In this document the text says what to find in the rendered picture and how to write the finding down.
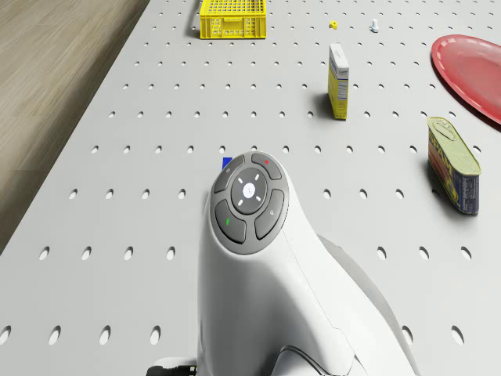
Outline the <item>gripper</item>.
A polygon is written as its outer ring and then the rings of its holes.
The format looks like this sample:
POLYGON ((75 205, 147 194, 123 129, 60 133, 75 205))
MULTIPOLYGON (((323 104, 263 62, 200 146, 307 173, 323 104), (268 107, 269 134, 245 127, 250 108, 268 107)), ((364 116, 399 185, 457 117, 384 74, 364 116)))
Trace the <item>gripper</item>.
POLYGON ((146 376, 196 376, 196 357, 165 357, 149 367, 146 376))

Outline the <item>yellow basket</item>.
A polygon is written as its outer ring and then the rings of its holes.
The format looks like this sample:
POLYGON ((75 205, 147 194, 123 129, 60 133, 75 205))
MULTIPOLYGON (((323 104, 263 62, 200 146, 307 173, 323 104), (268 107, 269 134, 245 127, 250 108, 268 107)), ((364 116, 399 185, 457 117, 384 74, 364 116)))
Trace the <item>yellow basket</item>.
POLYGON ((266 38, 266 0, 203 0, 200 38, 266 38))

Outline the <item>flat-sided can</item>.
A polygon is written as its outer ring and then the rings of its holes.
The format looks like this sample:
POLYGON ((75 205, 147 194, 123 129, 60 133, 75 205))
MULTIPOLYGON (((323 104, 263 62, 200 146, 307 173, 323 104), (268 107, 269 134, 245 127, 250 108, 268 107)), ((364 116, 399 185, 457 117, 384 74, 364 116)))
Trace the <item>flat-sided can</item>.
POLYGON ((443 117, 427 117, 428 160, 457 210, 468 215, 479 211, 481 167, 456 131, 443 117))

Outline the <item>red plate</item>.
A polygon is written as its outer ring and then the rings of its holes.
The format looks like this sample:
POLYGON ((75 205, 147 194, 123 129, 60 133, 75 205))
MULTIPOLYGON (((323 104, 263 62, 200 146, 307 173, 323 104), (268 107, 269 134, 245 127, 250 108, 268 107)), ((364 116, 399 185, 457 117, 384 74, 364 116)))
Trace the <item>red plate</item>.
POLYGON ((436 39, 431 60, 459 98, 501 130, 501 45, 464 34, 436 39))

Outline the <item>yellow and white box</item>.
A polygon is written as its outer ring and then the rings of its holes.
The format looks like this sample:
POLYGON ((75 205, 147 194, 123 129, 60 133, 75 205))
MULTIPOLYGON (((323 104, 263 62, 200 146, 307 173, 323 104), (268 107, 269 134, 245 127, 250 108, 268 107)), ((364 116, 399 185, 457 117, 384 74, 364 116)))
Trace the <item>yellow and white box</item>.
POLYGON ((336 119, 348 115, 349 63, 340 43, 330 44, 328 95, 336 119))

